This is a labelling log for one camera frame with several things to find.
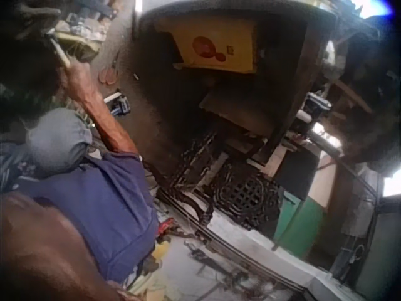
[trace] metal rod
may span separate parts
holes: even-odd
[[[357,181],[359,181],[367,191],[375,197],[376,204],[378,200],[377,191],[369,185],[364,179],[362,179],[352,168],[348,166],[338,155],[338,150],[335,149],[330,143],[328,143],[324,138],[320,137],[317,133],[309,131],[308,132],[309,140],[314,143],[317,147],[319,147],[322,151],[326,152],[329,156],[331,156],[341,167],[343,167],[346,171],[348,171]]]

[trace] concrete floor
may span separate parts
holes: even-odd
[[[119,81],[112,86],[99,84],[100,91],[107,96],[119,88],[127,96],[131,113],[118,121],[138,145],[141,155],[169,173],[196,130],[197,122],[193,120],[198,117],[194,114],[202,114],[197,102],[206,90],[191,80],[185,70],[172,67],[160,42],[146,36],[132,41],[134,5],[135,1],[125,0],[124,9],[113,20],[101,52],[92,61],[93,76],[97,78],[102,68],[111,65],[120,50]]]

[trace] metal bar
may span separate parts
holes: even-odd
[[[310,22],[307,25],[305,40],[294,77],[290,81],[289,86],[286,85],[286,87],[283,87],[284,101],[291,102],[291,104],[289,105],[287,116],[285,116],[280,126],[274,128],[266,144],[268,160],[294,122],[306,94],[310,91],[313,82],[318,76],[323,58],[323,50],[329,38],[328,33],[327,29],[319,28],[315,22]]]
[[[189,223],[195,226],[195,228],[197,228],[203,236],[217,243],[220,247],[223,247],[225,252],[229,252],[230,254],[232,254],[233,257],[236,256],[237,258],[240,258],[240,262],[246,263],[252,273],[263,277],[274,278],[278,282],[297,292],[303,292],[305,290],[304,287],[301,287],[297,283],[294,283],[291,280],[282,277],[280,274],[270,270],[269,268],[262,266],[253,258],[247,256],[245,253],[239,251],[237,248],[225,242],[222,238],[214,234],[211,230],[207,229],[207,227],[200,225],[199,222],[192,215],[190,215],[180,204],[178,204],[178,202],[164,189],[159,189],[157,191],[157,198],[159,198],[160,200],[163,199],[164,201],[168,202],[168,204],[171,205],[176,211],[178,211]]]
[[[335,149],[330,143],[328,143],[324,138],[320,137],[317,133],[309,131],[308,133],[309,140],[314,143],[317,147],[319,147],[322,151],[326,152],[329,156],[331,156],[341,167],[343,167],[346,171],[348,171],[357,181],[359,181],[367,191],[375,197],[376,204],[378,201],[378,193],[377,191],[369,185],[364,179],[362,179],[352,168],[348,166],[338,155],[338,150]]]

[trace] person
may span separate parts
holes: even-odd
[[[63,78],[110,152],[40,181],[19,179],[1,196],[0,290],[5,300],[133,298],[117,284],[139,272],[158,227],[141,157],[89,65],[74,60]],[[60,141],[37,137],[62,152]]]

